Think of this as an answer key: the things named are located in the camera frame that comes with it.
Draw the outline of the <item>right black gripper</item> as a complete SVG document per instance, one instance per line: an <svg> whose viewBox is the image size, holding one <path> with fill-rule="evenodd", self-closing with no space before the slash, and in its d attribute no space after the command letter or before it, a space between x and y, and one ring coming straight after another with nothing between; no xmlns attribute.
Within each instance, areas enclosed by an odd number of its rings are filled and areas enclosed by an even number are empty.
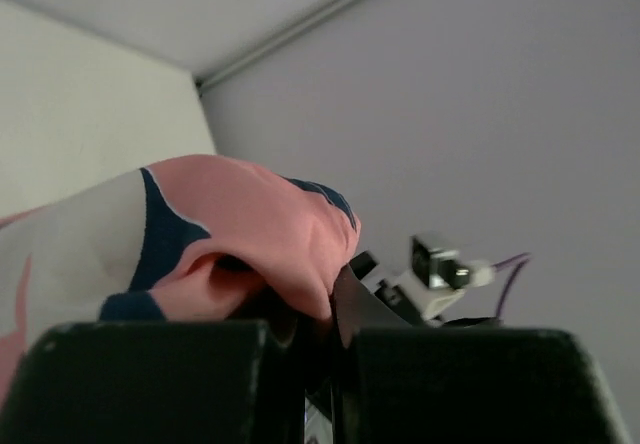
<svg viewBox="0 0 640 444"><path fill-rule="evenodd" d="M500 323L497 314L444 316L467 291L494 281L496 267L486 261L463 261L452 251L414 251L409 268L393 276L371 252L363 251L350 265L341 269L332 295L333 317L344 349L363 329L404 328L405 322L451 328Z"/></svg>

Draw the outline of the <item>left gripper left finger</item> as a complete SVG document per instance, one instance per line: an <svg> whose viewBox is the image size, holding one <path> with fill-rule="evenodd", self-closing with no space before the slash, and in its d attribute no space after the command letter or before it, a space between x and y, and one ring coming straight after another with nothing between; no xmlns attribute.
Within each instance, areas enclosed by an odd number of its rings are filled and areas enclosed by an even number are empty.
<svg viewBox="0 0 640 444"><path fill-rule="evenodd" d="M300 443L292 351L261 321L57 326L21 360L5 443Z"/></svg>

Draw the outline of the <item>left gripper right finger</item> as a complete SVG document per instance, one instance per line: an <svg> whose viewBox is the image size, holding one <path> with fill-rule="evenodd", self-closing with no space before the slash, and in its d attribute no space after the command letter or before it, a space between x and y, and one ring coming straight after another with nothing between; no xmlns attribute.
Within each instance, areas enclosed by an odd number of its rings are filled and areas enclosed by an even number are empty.
<svg viewBox="0 0 640 444"><path fill-rule="evenodd" d="M545 329L366 329L342 362L345 443L629 443L600 366Z"/></svg>

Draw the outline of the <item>pink star patterned shorts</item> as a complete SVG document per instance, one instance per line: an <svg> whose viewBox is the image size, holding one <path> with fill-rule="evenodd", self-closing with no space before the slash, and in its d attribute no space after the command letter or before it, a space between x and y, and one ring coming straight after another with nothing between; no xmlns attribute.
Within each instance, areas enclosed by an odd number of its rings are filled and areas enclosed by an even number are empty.
<svg viewBox="0 0 640 444"><path fill-rule="evenodd" d="M320 321L361 225L315 182L190 155L1 222L1 374L67 322L221 320L273 289Z"/></svg>

